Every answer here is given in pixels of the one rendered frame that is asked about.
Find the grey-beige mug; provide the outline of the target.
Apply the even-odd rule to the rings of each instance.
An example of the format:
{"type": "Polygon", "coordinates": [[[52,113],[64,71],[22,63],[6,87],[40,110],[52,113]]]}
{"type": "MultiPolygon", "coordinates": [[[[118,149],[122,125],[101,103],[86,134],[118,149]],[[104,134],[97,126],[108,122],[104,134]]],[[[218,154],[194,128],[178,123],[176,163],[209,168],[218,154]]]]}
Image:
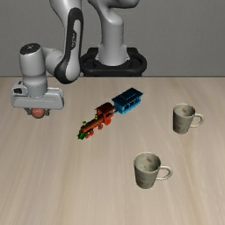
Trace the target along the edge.
{"type": "Polygon", "coordinates": [[[142,189],[149,189],[157,180],[163,181],[170,178],[172,174],[172,169],[161,165],[160,158],[151,152],[141,152],[134,159],[135,182],[142,189]],[[162,178],[158,177],[160,170],[167,171],[162,178]]]}
{"type": "Polygon", "coordinates": [[[186,134],[190,127],[198,127],[204,122],[204,117],[196,113],[191,105],[180,103],[173,107],[173,131],[177,134],[186,134]],[[193,125],[193,119],[197,117],[200,121],[193,125]]]}

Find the peach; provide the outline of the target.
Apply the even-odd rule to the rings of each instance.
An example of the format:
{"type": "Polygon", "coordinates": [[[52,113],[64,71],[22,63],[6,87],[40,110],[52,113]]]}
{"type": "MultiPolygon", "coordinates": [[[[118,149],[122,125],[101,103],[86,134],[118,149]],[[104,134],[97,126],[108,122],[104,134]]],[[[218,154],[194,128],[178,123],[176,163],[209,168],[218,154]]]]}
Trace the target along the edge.
{"type": "Polygon", "coordinates": [[[45,110],[44,109],[39,109],[39,108],[33,108],[31,110],[31,115],[35,119],[41,119],[45,115],[45,110]]]}

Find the red and blue toy train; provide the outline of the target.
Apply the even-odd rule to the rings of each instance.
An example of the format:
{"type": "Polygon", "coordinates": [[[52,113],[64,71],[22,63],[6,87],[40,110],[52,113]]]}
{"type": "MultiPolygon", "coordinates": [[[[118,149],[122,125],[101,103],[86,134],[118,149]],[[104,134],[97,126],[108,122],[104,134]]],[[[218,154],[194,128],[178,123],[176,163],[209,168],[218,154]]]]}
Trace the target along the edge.
{"type": "Polygon", "coordinates": [[[126,114],[141,103],[143,93],[130,88],[96,108],[95,116],[90,121],[84,121],[77,135],[78,140],[88,139],[94,134],[94,129],[101,130],[112,122],[115,113],[126,114]]]}

